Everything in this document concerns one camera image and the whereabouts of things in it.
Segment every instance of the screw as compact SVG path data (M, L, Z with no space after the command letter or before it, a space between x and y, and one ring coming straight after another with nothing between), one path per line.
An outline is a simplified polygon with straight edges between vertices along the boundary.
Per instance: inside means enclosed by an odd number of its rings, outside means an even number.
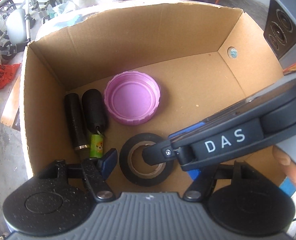
M108 198L111 198L112 196L113 196L112 192L108 190L99 191L97 193L97 197L100 199L108 199Z
M190 190L185 193L186 197L189 199L198 199L201 197L201 193L197 190Z

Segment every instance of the cartoon character print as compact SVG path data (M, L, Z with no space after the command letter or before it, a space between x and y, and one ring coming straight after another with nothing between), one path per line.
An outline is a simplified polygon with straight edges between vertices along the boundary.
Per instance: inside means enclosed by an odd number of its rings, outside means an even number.
M102 153L103 152L103 144L102 144L102 142L98 142L96 144L96 148L97 148L98 153Z

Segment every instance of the wooden plank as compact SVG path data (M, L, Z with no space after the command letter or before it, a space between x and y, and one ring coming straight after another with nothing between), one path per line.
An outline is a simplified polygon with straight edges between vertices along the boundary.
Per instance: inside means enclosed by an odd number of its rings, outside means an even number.
M1 123L16 130L20 130L20 127L16 125L19 117L19 91L20 91L20 79L19 76L11 90L10 96L4 107L3 114L1 116Z

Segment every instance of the purple plastic cap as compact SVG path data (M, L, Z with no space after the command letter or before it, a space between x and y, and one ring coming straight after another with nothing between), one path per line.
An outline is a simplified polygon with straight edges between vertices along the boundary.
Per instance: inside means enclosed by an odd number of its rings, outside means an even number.
M104 92L109 113L119 123L138 125L147 122L159 105L160 89L154 79L138 71L113 77Z

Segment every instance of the gray floor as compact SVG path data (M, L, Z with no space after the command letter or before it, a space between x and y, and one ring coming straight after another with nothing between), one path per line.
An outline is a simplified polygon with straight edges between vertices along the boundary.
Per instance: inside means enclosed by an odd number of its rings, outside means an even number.
M255 20L261 29L265 29L268 15L268 7L266 5L255 0L219 0L218 4L243 9L244 12L248 13Z
M39 19L35 13L32 13L32 17ZM36 37L40 26L41 21L37 20L36 25L31 30L32 39ZM22 57L23 52L18 53L9 64L21 63ZM16 78L0 90L0 119L15 80ZM2 204L5 198L26 180L27 174L20 132L0 123L0 234L9 231L3 219Z

